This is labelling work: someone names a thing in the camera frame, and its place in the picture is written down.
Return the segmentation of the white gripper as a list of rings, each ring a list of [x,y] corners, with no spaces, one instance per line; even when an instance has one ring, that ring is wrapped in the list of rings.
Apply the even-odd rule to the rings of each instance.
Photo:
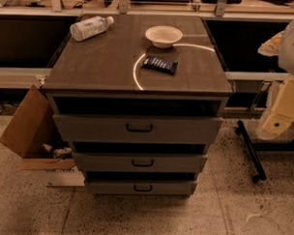
[[[274,82],[270,88],[266,109],[256,135],[263,140],[273,139],[284,133],[294,123],[294,77],[283,83]]]

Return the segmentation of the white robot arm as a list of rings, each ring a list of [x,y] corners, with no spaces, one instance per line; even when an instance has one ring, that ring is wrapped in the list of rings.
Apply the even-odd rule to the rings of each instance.
[[[279,66],[294,75],[294,18],[284,30],[263,43],[257,52],[267,57],[277,55]],[[257,136],[263,140],[281,135],[294,123],[294,78],[286,79],[277,91],[256,130]]]

